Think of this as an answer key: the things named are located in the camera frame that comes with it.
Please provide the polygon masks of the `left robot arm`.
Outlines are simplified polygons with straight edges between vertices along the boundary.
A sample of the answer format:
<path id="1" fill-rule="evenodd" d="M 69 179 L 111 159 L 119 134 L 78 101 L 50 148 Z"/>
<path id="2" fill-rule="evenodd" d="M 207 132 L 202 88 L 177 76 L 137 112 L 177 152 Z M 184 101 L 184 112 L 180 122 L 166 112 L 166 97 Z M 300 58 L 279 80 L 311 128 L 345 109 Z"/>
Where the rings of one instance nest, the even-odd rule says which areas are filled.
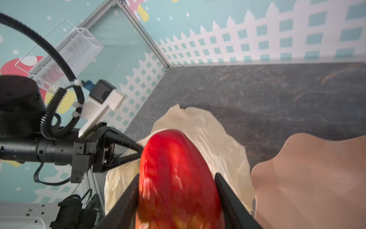
<path id="1" fill-rule="evenodd" d="M 70 165 L 67 181 L 81 183 L 90 169 L 106 172 L 141 158 L 143 147 L 106 123 L 46 138 L 40 133 L 45 104 L 36 82 L 1 76 L 1 160 Z"/>

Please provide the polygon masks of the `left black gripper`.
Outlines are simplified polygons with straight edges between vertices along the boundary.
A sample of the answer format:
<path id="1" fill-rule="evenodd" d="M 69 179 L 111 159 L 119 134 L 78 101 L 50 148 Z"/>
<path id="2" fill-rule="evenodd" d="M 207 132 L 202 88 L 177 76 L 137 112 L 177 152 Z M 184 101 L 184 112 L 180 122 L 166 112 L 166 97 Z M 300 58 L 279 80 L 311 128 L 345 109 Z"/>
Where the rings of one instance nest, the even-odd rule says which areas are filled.
<path id="1" fill-rule="evenodd" d="M 85 133 L 46 139 L 40 135 L 28 138 L 1 139 L 1 159 L 17 162 L 42 162 L 71 165 L 71 183 L 81 183 L 92 167 L 104 173 L 141 158 L 144 147 L 106 123 L 99 123 Z"/>

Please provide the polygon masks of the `red apple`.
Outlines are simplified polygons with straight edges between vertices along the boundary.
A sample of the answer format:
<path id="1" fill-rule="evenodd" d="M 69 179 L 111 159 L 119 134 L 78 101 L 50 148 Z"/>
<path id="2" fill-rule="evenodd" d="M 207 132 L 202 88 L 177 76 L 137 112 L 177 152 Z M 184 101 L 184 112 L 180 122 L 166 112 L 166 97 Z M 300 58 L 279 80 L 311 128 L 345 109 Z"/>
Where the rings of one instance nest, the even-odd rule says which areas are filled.
<path id="1" fill-rule="evenodd" d="M 224 213 L 211 171 L 181 131 L 150 137 L 139 172 L 137 229 L 223 229 Z"/>

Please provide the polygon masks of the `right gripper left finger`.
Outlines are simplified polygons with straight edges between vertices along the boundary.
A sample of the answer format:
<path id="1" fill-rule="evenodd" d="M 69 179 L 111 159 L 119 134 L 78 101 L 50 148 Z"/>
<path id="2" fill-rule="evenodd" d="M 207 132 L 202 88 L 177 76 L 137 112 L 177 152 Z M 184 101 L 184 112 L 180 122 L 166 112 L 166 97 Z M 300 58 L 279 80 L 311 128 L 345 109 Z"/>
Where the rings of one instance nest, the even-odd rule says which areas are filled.
<path id="1" fill-rule="evenodd" d="M 94 227 L 94 229 L 132 229 L 139 197 L 139 174 L 121 195 L 112 210 Z"/>

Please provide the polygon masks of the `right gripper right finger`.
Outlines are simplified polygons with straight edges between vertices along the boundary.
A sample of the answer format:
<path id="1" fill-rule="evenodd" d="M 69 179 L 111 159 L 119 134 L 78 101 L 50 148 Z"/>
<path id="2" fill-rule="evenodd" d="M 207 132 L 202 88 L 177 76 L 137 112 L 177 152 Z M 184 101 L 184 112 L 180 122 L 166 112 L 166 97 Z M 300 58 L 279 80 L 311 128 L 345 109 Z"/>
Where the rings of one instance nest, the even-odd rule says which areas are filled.
<path id="1" fill-rule="evenodd" d="M 215 184 L 221 200 L 226 229 L 263 229 L 241 203 L 220 173 L 215 174 Z"/>

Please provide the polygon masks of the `translucent cream plastic bag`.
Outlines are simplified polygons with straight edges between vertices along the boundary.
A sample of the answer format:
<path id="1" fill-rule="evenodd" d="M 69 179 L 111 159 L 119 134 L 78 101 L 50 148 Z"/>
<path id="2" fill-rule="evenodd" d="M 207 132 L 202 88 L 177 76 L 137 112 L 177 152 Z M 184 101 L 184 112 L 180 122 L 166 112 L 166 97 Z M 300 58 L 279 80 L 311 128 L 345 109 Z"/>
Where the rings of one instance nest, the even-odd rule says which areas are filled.
<path id="1" fill-rule="evenodd" d="M 178 104 L 158 119 L 150 135 L 137 141 L 145 146 L 153 134 L 166 129 L 183 132 L 206 160 L 212 176 L 220 173 L 249 213 L 253 212 L 255 190 L 251 181 L 246 149 L 226 133 L 222 124 L 209 111 Z M 139 173 L 140 160 L 134 160 L 108 171 L 104 186 L 106 215 Z"/>

